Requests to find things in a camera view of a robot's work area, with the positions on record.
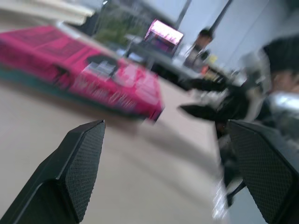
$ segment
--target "dark hair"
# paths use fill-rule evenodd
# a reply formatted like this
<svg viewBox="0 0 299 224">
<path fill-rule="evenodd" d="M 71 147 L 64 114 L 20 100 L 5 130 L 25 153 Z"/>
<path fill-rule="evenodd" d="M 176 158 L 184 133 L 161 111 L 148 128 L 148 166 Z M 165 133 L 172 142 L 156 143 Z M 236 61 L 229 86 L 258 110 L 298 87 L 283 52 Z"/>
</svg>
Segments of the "dark hair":
<svg viewBox="0 0 299 224">
<path fill-rule="evenodd" d="M 213 37 L 213 32 L 208 28 L 203 29 L 202 31 L 200 31 L 199 36 L 207 37 L 207 38 L 211 38 L 211 39 L 214 38 Z"/>
<path fill-rule="evenodd" d="M 271 74 L 285 70 L 299 73 L 299 35 L 276 39 L 263 49 L 269 58 Z"/>
</svg>

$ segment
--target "person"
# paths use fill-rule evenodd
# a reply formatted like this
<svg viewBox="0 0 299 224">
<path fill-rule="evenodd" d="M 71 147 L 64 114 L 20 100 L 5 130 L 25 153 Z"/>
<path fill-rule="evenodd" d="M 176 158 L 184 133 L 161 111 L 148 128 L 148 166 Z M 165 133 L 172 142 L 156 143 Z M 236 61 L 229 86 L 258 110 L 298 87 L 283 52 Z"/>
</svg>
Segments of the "person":
<svg viewBox="0 0 299 224">
<path fill-rule="evenodd" d="M 264 46 L 263 51 L 269 59 L 272 88 L 255 122 L 279 130 L 288 145 L 299 152 L 299 107 L 276 110 L 271 106 L 271 99 L 278 93 L 292 94 L 299 99 L 299 34 L 276 39 Z M 229 138 L 219 142 L 224 183 L 228 187 L 241 174 Z M 228 196 L 228 204 L 232 204 L 231 196 Z"/>
<path fill-rule="evenodd" d="M 185 59 L 184 66 L 193 68 L 194 62 L 201 51 L 203 51 L 207 45 L 213 40 L 212 30 L 206 28 L 200 31 L 195 42 L 191 48 L 187 51 L 188 57 Z"/>
</svg>

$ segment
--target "computer monitor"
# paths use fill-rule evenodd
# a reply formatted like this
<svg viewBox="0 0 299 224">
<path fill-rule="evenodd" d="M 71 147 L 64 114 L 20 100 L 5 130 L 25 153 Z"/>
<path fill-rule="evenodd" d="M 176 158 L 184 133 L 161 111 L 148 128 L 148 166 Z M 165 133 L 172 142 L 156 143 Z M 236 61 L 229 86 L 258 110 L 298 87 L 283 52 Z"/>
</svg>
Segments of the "computer monitor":
<svg viewBox="0 0 299 224">
<path fill-rule="evenodd" d="M 159 20 L 155 20 L 149 27 L 144 41 L 149 42 L 153 47 L 165 53 L 174 54 L 183 37 L 184 34 L 181 32 Z"/>
</svg>

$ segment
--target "pink screen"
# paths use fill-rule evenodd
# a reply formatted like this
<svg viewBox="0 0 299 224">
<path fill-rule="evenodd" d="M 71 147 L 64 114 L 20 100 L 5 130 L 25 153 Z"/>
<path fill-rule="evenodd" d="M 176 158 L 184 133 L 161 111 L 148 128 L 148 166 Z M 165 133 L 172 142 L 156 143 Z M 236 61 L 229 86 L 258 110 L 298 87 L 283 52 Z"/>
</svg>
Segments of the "pink screen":
<svg viewBox="0 0 299 224">
<path fill-rule="evenodd" d="M 167 26 L 166 24 L 162 23 L 159 20 L 155 20 L 149 30 L 147 35 L 152 32 L 154 34 L 159 35 L 160 37 L 168 40 L 169 42 L 178 45 L 181 39 L 183 38 L 183 34 L 175 30 L 174 28 L 171 28 Z"/>
</svg>

